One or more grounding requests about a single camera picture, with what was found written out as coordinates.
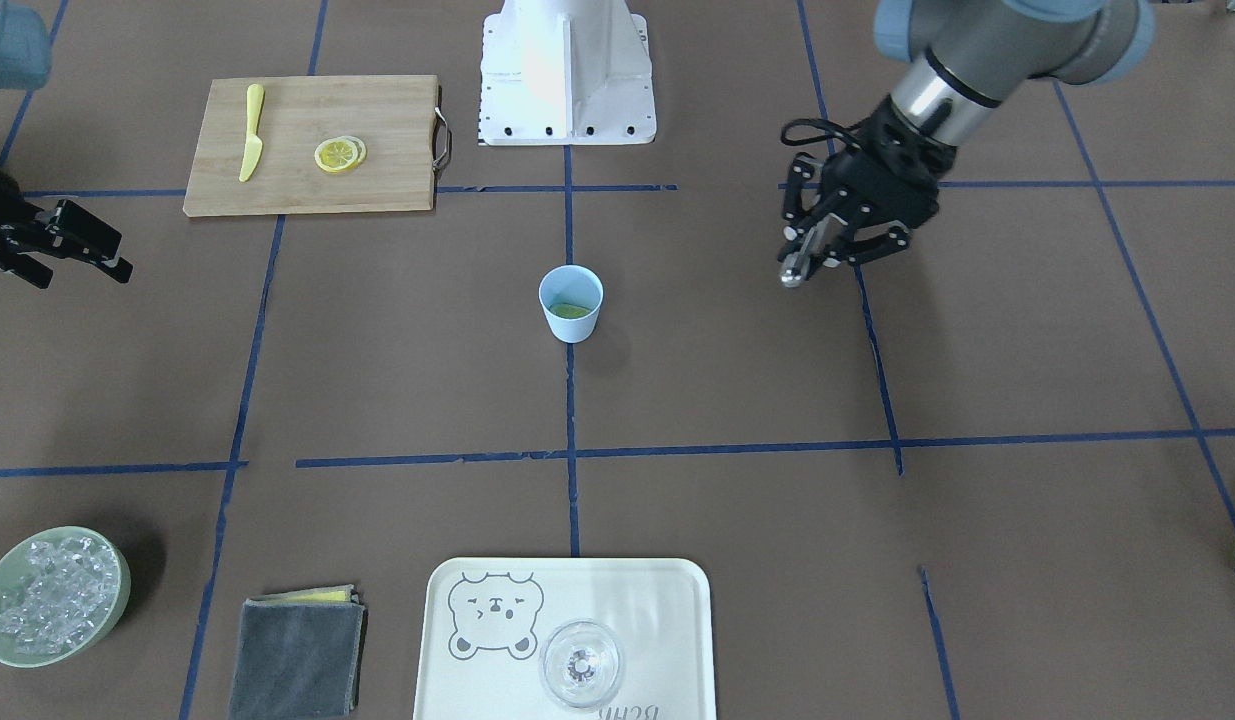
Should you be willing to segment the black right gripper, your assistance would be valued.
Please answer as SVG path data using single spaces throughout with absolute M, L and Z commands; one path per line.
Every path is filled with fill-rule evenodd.
M 38 212 L 38 206 L 23 200 L 19 183 L 0 168 L 0 273 L 46 290 L 53 282 L 53 269 L 32 259 L 23 247 L 15 243 L 9 246 L 1 232 L 4 225 L 15 228 L 32 227 Z M 77 201 L 63 199 L 56 204 L 44 215 L 44 228 L 49 233 L 47 254 L 96 266 L 112 282 L 131 282 L 133 266 L 119 254 L 122 232 Z

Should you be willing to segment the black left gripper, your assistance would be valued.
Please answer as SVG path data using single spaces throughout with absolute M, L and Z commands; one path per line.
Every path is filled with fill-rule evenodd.
M 867 119 L 841 126 L 794 119 L 783 144 L 841 143 L 826 159 L 799 152 L 783 195 L 782 287 L 802 287 L 821 268 L 865 266 L 909 249 L 914 228 L 940 210 L 940 182 L 956 149 L 925 135 L 890 98 Z

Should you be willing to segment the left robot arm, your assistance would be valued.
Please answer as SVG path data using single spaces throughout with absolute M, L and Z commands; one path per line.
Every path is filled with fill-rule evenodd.
M 882 1 L 882 56 L 908 64 L 860 122 L 803 119 L 827 159 L 800 152 L 783 196 L 783 287 L 823 266 L 906 249 L 937 214 L 957 149 L 1029 79 L 1112 82 L 1147 54 L 1146 1 Z M 655 137 L 646 22 L 622 1 L 508 1 L 483 27 L 480 142 L 643 143 Z

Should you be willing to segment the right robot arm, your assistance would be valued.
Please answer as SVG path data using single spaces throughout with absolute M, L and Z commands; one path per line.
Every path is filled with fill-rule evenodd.
M 0 90 L 38 90 L 53 67 L 44 19 L 21 2 L 0 1 Z M 0 273 L 46 290 L 54 272 L 37 254 L 78 261 L 112 282 L 131 282 L 133 266 L 119 254 L 122 233 L 77 201 L 44 209 L 0 168 Z

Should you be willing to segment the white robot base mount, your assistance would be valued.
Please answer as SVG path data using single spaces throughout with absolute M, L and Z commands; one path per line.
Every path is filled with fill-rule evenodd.
M 506 1 L 480 40 L 480 144 L 655 142 L 648 23 L 627 2 Z

